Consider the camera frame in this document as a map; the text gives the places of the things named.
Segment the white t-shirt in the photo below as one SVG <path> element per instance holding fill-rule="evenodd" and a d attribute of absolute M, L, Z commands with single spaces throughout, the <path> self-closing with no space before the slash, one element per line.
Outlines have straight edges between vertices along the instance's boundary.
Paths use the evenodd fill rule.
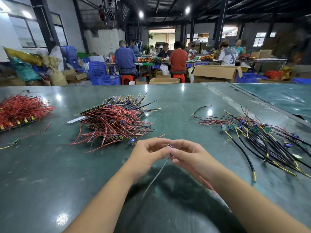
<path fill-rule="evenodd" d="M 234 66 L 238 57 L 238 52 L 230 47 L 226 47 L 220 53 L 218 60 L 222 61 L 221 65 Z"/>
<path fill-rule="evenodd" d="M 197 53 L 197 51 L 196 51 L 195 49 L 193 49 L 193 50 L 190 49 L 190 50 L 189 50 L 189 53 L 191 53 L 192 55 L 195 55 L 195 54 Z"/>

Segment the red shirt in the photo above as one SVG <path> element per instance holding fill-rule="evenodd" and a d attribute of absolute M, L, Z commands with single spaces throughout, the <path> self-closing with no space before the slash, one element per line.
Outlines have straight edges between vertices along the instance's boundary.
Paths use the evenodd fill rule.
<path fill-rule="evenodd" d="M 172 63 L 171 71 L 184 71 L 187 69 L 186 61 L 188 60 L 187 52 L 183 49 L 174 50 L 169 57 L 169 62 Z"/>

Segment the ceiling light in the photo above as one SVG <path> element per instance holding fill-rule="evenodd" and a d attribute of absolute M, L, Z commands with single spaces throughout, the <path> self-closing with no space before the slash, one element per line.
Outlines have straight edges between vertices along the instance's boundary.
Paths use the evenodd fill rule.
<path fill-rule="evenodd" d="M 188 14 L 190 12 L 190 7 L 186 8 L 186 14 Z"/>
<path fill-rule="evenodd" d="M 139 11 L 139 18 L 142 19 L 142 17 L 144 17 L 144 13 L 142 11 Z"/>
<path fill-rule="evenodd" d="M 26 17 L 26 18 L 29 18 L 29 19 L 32 19 L 32 16 L 29 12 L 27 11 L 22 11 L 23 15 Z"/>
<path fill-rule="evenodd" d="M 1 0 L 0 0 L 0 11 L 11 12 L 10 8 L 8 8 L 7 5 L 4 4 Z"/>

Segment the pile of red wires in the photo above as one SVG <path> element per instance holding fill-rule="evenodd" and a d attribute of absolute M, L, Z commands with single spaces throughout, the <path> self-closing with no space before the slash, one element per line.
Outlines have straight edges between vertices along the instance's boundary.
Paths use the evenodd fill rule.
<path fill-rule="evenodd" d="M 13 95 L 0 103 L 0 131 L 28 124 L 55 109 L 39 96 Z"/>
<path fill-rule="evenodd" d="M 129 145 L 133 145 L 137 137 L 142 137 L 152 130 L 152 123 L 140 121 L 144 113 L 158 110 L 144 108 L 151 103 L 141 105 L 145 96 L 111 96 L 102 105 L 82 112 L 81 115 L 86 118 L 81 121 L 78 137 L 70 145 L 91 142 L 92 146 L 93 141 L 99 137 L 102 139 L 101 146 L 92 151 L 123 141 L 124 138 L 130 139 Z M 84 125 L 93 131 L 81 134 Z"/>

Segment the hand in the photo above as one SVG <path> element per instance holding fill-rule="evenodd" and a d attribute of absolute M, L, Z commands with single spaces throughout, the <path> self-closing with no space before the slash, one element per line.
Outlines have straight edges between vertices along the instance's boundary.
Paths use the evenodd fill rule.
<path fill-rule="evenodd" d="M 227 171 L 222 164 L 197 143 L 186 140 L 174 140 L 171 145 L 174 147 L 171 151 L 174 158 L 172 162 L 188 171 L 207 188 L 209 186 L 206 185 L 200 176 L 213 185 L 217 177 Z"/>
<path fill-rule="evenodd" d="M 156 161 L 164 159 L 171 153 L 172 148 L 166 147 L 171 142 L 172 140 L 163 138 L 138 141 L 121 169 L 133 183 L 136 183 Z"/>

